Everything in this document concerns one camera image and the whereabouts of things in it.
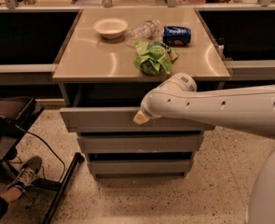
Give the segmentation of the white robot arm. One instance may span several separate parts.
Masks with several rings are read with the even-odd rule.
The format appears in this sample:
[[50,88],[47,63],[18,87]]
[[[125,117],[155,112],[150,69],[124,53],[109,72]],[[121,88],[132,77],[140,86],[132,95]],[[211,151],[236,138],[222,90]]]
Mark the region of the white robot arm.
[[[178,73],[144,97],[134,122],[190,119],[275,139],[275,85],[198,91],[194,79]],[[275,149],[255,182],[244,224],[275,224]]]

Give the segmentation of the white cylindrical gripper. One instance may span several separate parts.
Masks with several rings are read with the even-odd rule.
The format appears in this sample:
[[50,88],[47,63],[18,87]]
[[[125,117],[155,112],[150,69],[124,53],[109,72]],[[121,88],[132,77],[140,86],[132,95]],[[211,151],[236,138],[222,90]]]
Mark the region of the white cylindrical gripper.
[[149,119],[159,119],[161,117],[159,114],[160,102],[159,96],[147,94],[141,102],[141,110],[136,113],[133,121],[138,125],[142,125],[147,123]]

